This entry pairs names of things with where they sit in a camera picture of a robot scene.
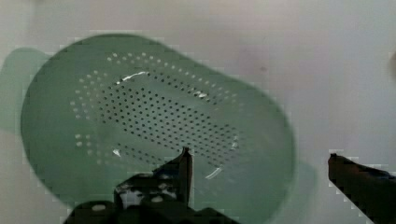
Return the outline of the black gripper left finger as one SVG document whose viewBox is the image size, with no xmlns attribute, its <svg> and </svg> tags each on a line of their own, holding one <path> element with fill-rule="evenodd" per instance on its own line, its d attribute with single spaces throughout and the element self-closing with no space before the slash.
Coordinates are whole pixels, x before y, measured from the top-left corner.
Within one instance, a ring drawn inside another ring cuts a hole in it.
<svg viewBox="0 0 396 224">
<path fill-rule="evenodd" d="M 177 201 L 189 204 L 192 179 L 192 155 L 183 147 L 178 156 L 149 174 L 136 174 L 114 189 L 114 203 L 121 209 L 143 202 Z"/>
</svg>

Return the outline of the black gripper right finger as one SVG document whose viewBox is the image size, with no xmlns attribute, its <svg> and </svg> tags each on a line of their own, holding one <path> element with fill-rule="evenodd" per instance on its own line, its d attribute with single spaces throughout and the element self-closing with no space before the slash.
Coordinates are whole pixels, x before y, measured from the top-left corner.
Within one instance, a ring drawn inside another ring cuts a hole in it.
<svg viewBox="0 0 396 224">
<path fill-rule="evenodd" d="M 395 224 L 394 175 L 332 153 L 328 178 L 374 224 Z"/>
</svg>

